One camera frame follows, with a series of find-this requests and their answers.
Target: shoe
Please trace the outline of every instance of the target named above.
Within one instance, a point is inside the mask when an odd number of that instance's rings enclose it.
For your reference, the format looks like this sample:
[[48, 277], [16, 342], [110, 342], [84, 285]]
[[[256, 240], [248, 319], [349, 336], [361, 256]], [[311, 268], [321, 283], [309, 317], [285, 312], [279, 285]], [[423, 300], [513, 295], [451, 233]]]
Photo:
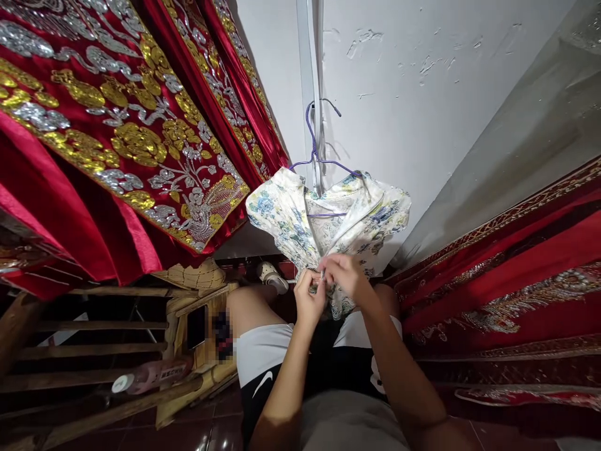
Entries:
[[257, 266], [257, 275], [265, 285], [273, 285], [277, 294], [284, 294], [288, 291], [288, 282], [278, 274], [277, 269], [270, 262], [261, 262]]

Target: floral blouse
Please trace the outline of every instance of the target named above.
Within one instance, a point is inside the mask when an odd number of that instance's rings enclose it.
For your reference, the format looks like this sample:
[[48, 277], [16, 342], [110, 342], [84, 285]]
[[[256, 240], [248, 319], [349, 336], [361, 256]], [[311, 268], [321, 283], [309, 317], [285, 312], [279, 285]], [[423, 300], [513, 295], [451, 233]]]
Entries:
[[[315, 270], [322, 256], [359, 255], [365, 275], [373, 275], [374, 261], [386, 235], [403, 230], [411, 198], [399, 188], [351, 174], [322, 197], [305, 188], [304, 179], [280, 168], [246, 200], [251, 223], [275, 238], [275, 245], [299, 270]], [[308, 217], [307, 214], [346, 213], [346, 216]], [[328, 291], [332, 317], [350, 313], [354, 302], [339, 286]]]

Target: purple hanger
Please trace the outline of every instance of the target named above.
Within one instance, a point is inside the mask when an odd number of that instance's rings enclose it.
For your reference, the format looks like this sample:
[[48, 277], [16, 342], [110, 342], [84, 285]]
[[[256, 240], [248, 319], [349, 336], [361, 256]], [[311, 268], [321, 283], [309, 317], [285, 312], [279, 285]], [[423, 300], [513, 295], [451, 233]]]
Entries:
[[[334, 109], [334, 111], [336, 112], [336, 114], [338, 115], [338, 117], [342, 117], [342, 115], [340, 114], [340, 111], [338, 111], [338, 108], [336, 108], [334, 106], [334, 104], [329, 101], [329, 99], [323, 98], [323, 99], [320, 99], [320, 100], [325, 100], [330, 105], [332, 105], [332, 108]], [[360, 179], [362, 179], [363, 176], [359, 172], [352, 171], [352, 170], [348, 169], [347, 167], [341, 165], [337, 161], [322, 160], [322, 159], [319, 158], [319, 155], [317, 154], [317, 144], [316, 144], [316, 141], [315, 141], [315, 133], [313, 132], [313, 129], [311, 128], [311, 122], [309, 121], [309, 111], [311, 110], [311, 107], [313, 105], [315, 105], [315, 101], [312, 101], [310, 104], [308, 104], [307, 105], [307, 110], [305, 111], [305, 121], [307, 122], [307, 127], [309, 127], [309, 132], [311, 133], [311, 141], [313, 142], [313, 150], [311, 151], [311, 159], [309, 161], [307, 161], [307, 162], [298, 162], [298, 163], [295, 163], [292, 166], [290, 166], [288, 169], [293, 170], [295, 166], [302, 165], [302, 164], [310, 164], [310, 163], [312, 163], [315, 160], [318, 163], [332, 163], [332, 164], [335, 164], [336, 166], [341, 167], [345, 171], [350, 172], [355, 177], [359, 177]], [[333, 217], [333, 216], [346, 216], [346, 213], [327, 213], [327, 214], [313, 214], [313, 215], [309, 215], [308, 214], [307, 215], [307, 217]]]

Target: black shorts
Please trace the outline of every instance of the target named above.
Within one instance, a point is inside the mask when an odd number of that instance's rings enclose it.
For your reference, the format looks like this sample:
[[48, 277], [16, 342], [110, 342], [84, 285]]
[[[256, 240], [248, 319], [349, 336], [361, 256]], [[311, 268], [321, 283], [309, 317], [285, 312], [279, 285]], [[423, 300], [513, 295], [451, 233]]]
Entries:
[[[393, 322], [401, 334], [401, 323], [396, 318]], [[291, 336], [291, 325], [274, 324], [253, 329], [237, 340], [245, 448], [277, 379]], [[320, 323], [316, 329], [303, 399], [326, 390], [356, 391], [388, 402], [360, 312], [352, 313], [344, 322]]]

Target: bottle label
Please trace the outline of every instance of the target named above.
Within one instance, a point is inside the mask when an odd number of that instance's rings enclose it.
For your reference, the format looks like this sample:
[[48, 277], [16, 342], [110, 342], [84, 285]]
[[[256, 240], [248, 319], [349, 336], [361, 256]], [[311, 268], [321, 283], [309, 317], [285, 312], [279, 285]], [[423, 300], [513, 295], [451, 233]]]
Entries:
[[160, 382], [163, 382], [165, 379], [169, 379], [174, 376], [179, 376], [185, 372], [186, 366], [188, 366], [186, 363], [182, 363], [181, 365], [178, 365], [178, 366], [166, 368], [163, 371], [161, 371], [161, 375], [158, 377], [158, 380]]

